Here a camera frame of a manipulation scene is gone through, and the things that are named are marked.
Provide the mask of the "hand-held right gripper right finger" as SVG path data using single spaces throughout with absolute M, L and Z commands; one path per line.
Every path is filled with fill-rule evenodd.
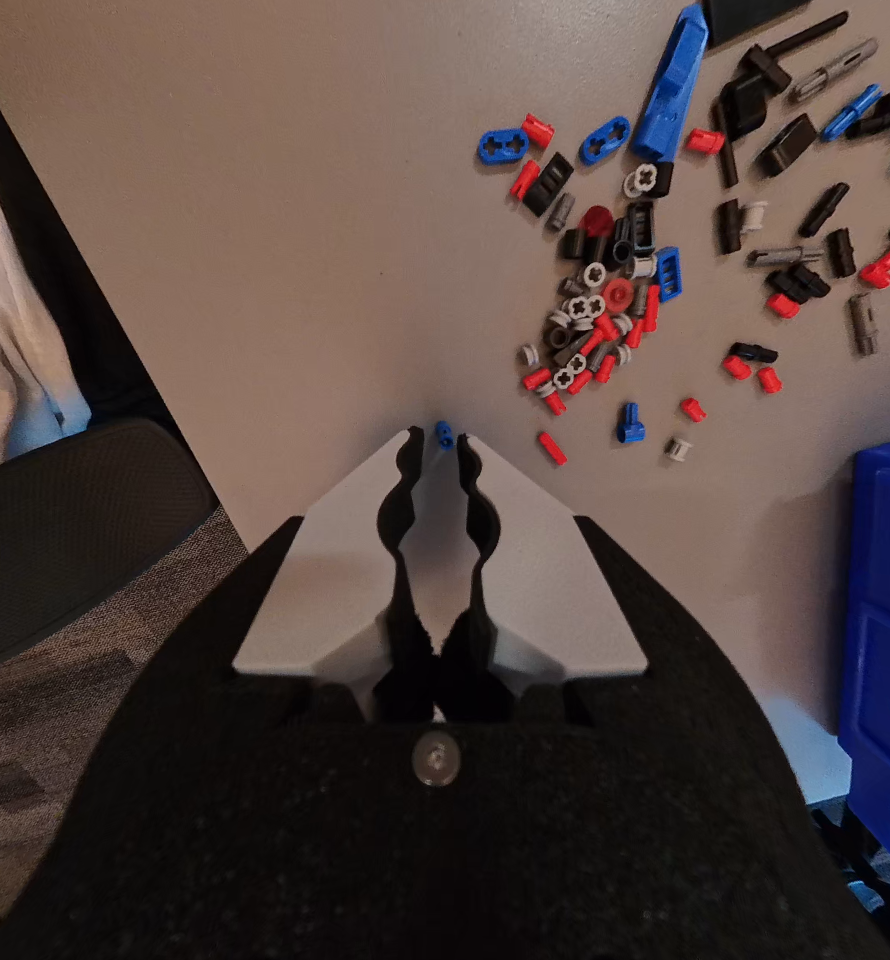
M 468 606 L 445 642 L 458 700 L 637 677 L 648 660 L 578 516 L 475 436 L 456 449 L 475 547 Z

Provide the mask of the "black square lego plate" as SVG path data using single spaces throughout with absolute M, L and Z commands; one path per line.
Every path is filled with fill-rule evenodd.
M 727 44 L 809 4 L 810 1 L 703 1 L 708 46 Z

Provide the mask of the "long blue lego panel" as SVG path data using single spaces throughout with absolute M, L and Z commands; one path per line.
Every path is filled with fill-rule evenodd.
M 709 38 L 701 4 L 685 6 L 668 39 L 632 140 L 632 152 L 642 161 L 657 165 L 677 158 Z

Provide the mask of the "blue plastic bin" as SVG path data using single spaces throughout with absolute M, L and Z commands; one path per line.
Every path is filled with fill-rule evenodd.
M 838 742 L 849 805 L 890 852 L 890 442 L 855 458 Z

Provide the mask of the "black mesh chair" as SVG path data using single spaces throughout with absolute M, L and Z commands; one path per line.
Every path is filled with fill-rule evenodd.
M 218 504 L 186 447 L 146 418 L 0 464 L 0 665 L 150 569 Z

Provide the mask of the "pile of small lego pieces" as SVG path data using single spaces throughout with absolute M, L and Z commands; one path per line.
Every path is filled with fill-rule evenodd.
M 773 99 L 787 93 L 787 102 L 800 107 L 853 74 L 878 52 L 879 42 L 869 38 L 793 81 L 782 58 L 834 33 L 848 19 L 849 12 L 844 10 L 770 46 L 751 46 L 713 102 L 712 127 L 694 127 L 687 137 L 683 135 L 680 150 L 684 147 L 703 158 L 717 158 L 723 188 L 735 190 L 739 185 L 735 144 L 763 126 Z M 578 149 L 579 164 L 590 169 L 629 141 L 632 147 L 643 110 L 634 128 L 628 117 L 617 115 L 588 134 Z M 644 336 L 656 332 L 660 307 L 684 293 L 684 278 L 680 249 L 659 247 L 656 228 L 656 201 L 670 193 L 677 158 L 655 165 L 630 149 L 636 164 L 620 187 L 627 201 L 625 210 L 616 215 L 605 206 L 593 205 L 576 225 L 566 229 L 576 199 L 566 189 L 574 166 L 558 151 L 544 163 L 536 159 L 550 147 L 554 134 L 551 124 L 528 113 L 519 126 L 485 131 L 475 152 L 486 167 L 518 168 L 510 199 L 537 219 L 544 218 L 545 233 L 557 239 L 558 258 L 576 265 L 559 281 L 561 302 L 544 320 L 543 345 L 527 342 L 518 350 L 519 363 L 529 370 L 521 381 L 523 390 L 561 416 L 567 412 L 565 394 L 576 396 L 593 382 L 607 383 L 616 369 L 631 362 Z M 822 128 L 815 126 L 807 112 L 793 117 L 755 162 L 763 178 L 774 179 L 816 144 L 854 142 L 882 134 L 890 134 L 890 91 L 872 83 Z M 828 267 L 836 281 L 857 278 L 871 290 L 890 286 L 890 247 L 858 270 L 848 227 L 819 238 L 850 190 L 846 181 L 833 183 L 798 225 L 796 238 L 818 238 L 819 246 L 797 244 L 748 252 L 748 267 L 769 270 L 764 281 L 769 291 L 765 307 L 778 319 L 795 319 L 803 306 L 831 292 L 832 285 L 818 266 Z M 890 241 L 890 230 L 887 238 Z

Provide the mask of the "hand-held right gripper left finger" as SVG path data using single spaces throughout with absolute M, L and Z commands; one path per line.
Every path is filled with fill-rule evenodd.
M 235 655 L 238 674 L 339 684 L 374 719 L 386 677 L 427 671 L 433 648 L 401 549 L 425 445 L 422 428 L 404 429 L 308 509 Z

